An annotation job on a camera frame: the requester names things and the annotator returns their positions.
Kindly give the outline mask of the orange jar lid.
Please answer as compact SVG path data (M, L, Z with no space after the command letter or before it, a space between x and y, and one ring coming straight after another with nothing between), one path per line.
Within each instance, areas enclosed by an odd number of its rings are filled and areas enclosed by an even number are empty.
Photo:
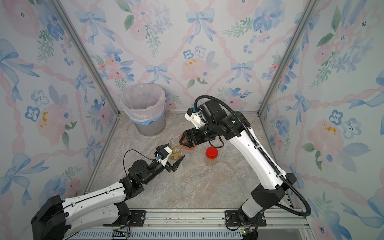
M179 144L181 145L181 147L184 149L184 150L187 150L187 151L192 151L196 148L196 145L193 145L193 147L188 147L187 146L187 143L188 143L188 139L186 137L183 136L183 134L181 134L179 136Z

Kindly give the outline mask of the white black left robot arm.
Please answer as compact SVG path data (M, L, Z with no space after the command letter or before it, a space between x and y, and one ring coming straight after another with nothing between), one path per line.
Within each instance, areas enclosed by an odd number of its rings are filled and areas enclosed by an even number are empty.
M151 164L137 160L126 170L126 176L103 189L72 198L56 195L49 198L31 220L35 240L64 240L92 227L126 226L132 214L126 201L144 191L144 185L164 170L175 172L185 156L174 164L168 144L156 147Z

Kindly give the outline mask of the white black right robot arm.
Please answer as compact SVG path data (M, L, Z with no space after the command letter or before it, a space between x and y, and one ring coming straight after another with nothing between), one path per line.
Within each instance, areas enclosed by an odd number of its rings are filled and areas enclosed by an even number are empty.
M235 113L238 118L232 114L227 115L224 111L222 113L224 115L221 119L209 123L203 120L201 114L194 113L192 108L189 109L185 118L194 127L184 131L180 144L191 148L223 136L240 151L260 180L251 196L239 208L239 219L243 224L249 225L259 213L278 204L289 187L266 160L270 155L259 142L252 142L247 132L250 132L255 140L257 138L245 117L237 111Z

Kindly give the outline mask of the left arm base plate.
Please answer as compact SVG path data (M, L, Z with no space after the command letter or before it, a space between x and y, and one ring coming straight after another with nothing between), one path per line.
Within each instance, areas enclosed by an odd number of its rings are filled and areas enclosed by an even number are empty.
M146 219L145 210L133 210L130 213L123 217L118 217L118 219L112 224L104 224L104 227L143 227Z

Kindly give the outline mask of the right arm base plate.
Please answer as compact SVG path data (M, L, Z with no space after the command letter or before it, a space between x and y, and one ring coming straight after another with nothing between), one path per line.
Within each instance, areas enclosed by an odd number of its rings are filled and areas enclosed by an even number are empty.
M224 211L225 221L227 227L266 227L266 218L264 213L257 213L254 217L250 218L240 210Z

